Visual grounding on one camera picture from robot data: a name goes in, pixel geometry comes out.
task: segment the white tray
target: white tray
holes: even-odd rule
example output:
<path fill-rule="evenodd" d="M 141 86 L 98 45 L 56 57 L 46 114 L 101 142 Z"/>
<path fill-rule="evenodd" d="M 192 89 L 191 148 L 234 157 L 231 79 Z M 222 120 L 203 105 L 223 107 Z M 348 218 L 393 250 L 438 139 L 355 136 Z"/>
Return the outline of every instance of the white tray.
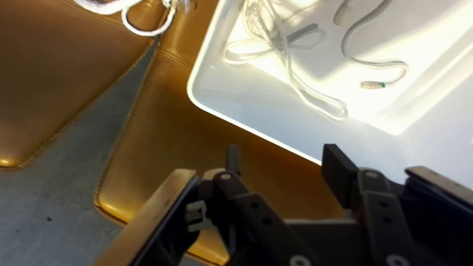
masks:
<path fill-rule="evenodd" d="M 285 3 L 299 9 L 309 2 Z M 271 57 L 246 67 L 223 62 L 226 43 L 246 37 L 243 0 L 220 0 L 191 74 L 189 98 L 201 110 L 315 163 L 324 144 L 337 144 L 355 164 L 379 169 L 395 182 L 404 182 L 405 167 L 427 166 L 473 188 L 473 2 L 398 0 L 356 30 L 353 54 L 389 55 L 410 65 L 401 83 L 377 92 L 356 88 L 356 79 L 379 74 L 345 61 L 340 40 L 351 23 L 379 2 L 353 2 L 364 6 L 351 6 L 348 24 L 334 27 L 340 3 L 325 0 L 305 17 L 327 34 L 311 54 L 294 51 L 294 62 L 314 74 L 305 77 L 311 86 L 348 102 L 349 119 L 336 122 L 308 108 L 284 73 L 266 67 L 277 65 Z"/>

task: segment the gold panel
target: gold panel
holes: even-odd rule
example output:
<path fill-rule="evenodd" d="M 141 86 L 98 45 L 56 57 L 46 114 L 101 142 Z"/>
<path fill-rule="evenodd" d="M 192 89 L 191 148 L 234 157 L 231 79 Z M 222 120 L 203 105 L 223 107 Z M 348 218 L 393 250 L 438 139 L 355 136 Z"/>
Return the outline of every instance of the gold panel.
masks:
<path fill-rule="evenodd" d="M 130 18 L 144 28 L 164 8 L 147 0 Z M 0 167 L 19 167 L 116 83 L 151 45 L 117 15 L 73 0 L 0 2 Z"/>
<path fill-rule="evenodd" d="M 243 179 L 284 219 L 334 219 L 343 210 L 321 179 L 319 167 L 274 144 L 203 113 L 186 96 L 186 83 L 217 0 L 179 12 L 158 48 L 117 150 L 96 192 L 98 209 L 127 224 L 175 169 L 225 166 L 229 144 L 243 151 Z M 191 256 L 222 265 L 226 255 L 206 234 Z"/>

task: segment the gray carpet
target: gray carpet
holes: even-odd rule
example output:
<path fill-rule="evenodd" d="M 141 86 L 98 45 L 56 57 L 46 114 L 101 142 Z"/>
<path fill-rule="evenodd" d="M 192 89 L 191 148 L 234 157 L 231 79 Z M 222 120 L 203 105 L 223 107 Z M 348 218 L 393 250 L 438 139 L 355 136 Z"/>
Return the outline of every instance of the gray carpet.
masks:
<path fill-rule="evenodd" d="M 31 164 L 0 172 L 0 265 L 92 265 L 120 232 L 95 210 L 93 194 L 151 55 Z"/>

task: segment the white plastic container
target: white plastic container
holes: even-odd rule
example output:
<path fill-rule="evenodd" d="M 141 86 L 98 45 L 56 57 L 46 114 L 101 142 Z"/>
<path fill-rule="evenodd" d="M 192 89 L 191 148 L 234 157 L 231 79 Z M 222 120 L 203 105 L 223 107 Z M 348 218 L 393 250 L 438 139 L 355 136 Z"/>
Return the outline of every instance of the white plastic container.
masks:
<path fill-rule="evenodd" d="M 278 2 L 287 14 L 312 3 Z M 337 144 L 358 166 L 404 182 L 404 169 L 430 167 L 473 188 L 473 2 L 396 0 L 359 27 L 349 48 L 371 59 L 402 59 L 410 65 L 399 83 L 362 91 L 359 82 L 383 79 L 392 70 L 370 70 L 346 61 L 340 40 L 348 27 L 379 0 L 352 0 L 345 26 L 333 17 L 342 0 L 324 0 L 300 17 L 325 33 L 311 51 L 294 51 L 294 68 L 324 93 L 348 104 L 349 117 L 333 120 L 305 105 L 290 89 L 272 57 L 251 65 L 229 65 L 229 42 L 247 39 L 243 0 L 220 0 L 194 67 L 188 95 L 201 110 L 259 135 L 315 163 L 324 144 Z"/>

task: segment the black mechanism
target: black mechanism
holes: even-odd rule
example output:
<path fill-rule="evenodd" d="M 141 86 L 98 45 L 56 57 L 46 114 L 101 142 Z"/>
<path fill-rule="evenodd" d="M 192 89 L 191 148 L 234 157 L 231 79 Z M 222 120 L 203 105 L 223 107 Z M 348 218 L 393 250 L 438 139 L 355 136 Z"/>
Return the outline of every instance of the black mechanism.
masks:
<path fill-rule="evenodd" d="M 426 167 L 407 175 L 405 185 L 393 184 L 325 145 L 322 176 L 352 218 L 284 222 L 246 188 L 240 151 L 231 147 L 226 170 L 182 192 L 135 265 L 176 265 L 195 234 L 213 225 L 231 255 L 228 265 L 472 266 L 473 192 Z"/>

